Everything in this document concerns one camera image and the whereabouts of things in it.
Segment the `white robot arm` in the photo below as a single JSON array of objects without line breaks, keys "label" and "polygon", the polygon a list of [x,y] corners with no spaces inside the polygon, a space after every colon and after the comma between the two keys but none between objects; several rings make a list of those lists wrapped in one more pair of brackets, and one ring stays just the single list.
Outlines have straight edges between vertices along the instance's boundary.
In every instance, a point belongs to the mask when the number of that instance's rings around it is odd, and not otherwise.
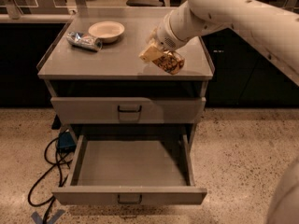
[{"label": "white robot arm", "polygon": [[[291,81],[299,74],[297,14],[256,0],[186,0],[155,28],[158,45],[180,48],[196,35],[230,28]],[[195,132],[200,209],[163,208],[173,224],[299,224],[298,112],[208,109]]]}]

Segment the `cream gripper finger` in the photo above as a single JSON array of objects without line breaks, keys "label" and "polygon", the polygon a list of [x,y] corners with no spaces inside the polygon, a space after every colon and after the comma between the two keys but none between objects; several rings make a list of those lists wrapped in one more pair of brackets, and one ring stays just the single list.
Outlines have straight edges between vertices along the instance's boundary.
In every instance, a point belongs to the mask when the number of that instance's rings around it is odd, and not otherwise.
[{"label": "cream gripper finger", "polygon": [[156,44],[148,44],[140,53],[139,58],[144,63],[149,63],[164,55],[164,48]]},{"label": "cream gripper finger", "polygon": [[154,28],[151,32],[148,38],[146,39],[146,42],[148,44],[156,44],[157,43],[157,29]]}]

